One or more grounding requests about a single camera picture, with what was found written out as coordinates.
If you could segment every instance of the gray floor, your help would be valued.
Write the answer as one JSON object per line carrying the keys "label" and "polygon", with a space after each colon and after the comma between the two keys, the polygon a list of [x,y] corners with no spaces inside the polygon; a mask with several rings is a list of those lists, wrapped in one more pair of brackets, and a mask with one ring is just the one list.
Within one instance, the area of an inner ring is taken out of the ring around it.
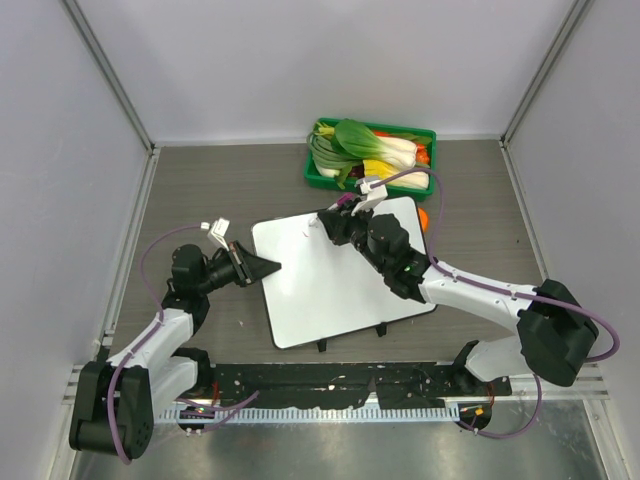
{"label": "gray floor", "polygon": [[[493,431],[514,431],[531,402],[498,403]],[[545,402],[536,425],[511,440],[475,437],[451,423],[228,426],[186,438],[163,427],[144,456],[81,453],[73,480],[389,480],[606,478],[582,402]]]}
{"label": "gray floor", "polygon": [[[251,247],[250,228],[267,218],[292,215],[332,204],[339,193],[306,185],[304,145],[164,148],[154,178],[136,249],[177,226],[225,216],[228,238]],[[513,188],[497,141],[439,142],[437,168],[446,189],[446,211],[437,256],[474,273],[514,283],[539,283]],[[437,195],[422,205],[435,219]],[[212,245],[199,232],[179,234],[158,245],[147,271],[164,293],[170,255],[193,242]],[[215,362],[336,362],[451,360],[469,340],[495,339],[508,332],[461,311],[436,312],[395,323],[385,338],[374,330],[329,341],[319,354],[314,345],[277,350],[269,332],[261,287],[228,286],[211,296],[207,321],[188,345],[207,349]],[[147,326],[154,308],[132,270],[113,348],[123,348]]]}

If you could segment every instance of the wall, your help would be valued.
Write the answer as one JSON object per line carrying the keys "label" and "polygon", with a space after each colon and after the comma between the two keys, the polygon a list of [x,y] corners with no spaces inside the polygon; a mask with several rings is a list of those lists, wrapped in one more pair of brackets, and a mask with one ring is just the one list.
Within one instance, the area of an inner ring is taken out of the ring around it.
{"label": "wall", "polygon": [[45,478],[145,153],[54,0],[0,2],[0,469]]}
{"label": "wall", "polygon": [[571,0],[81,0],[157,141],[302,139],[318,116],[501,134]]}
{"label": "wall", "polygon": [[621,334],[602,368],[635,446],[630,461],[640,453],[638,24],[637,0],[594,2],[512,146],[553,276]]}

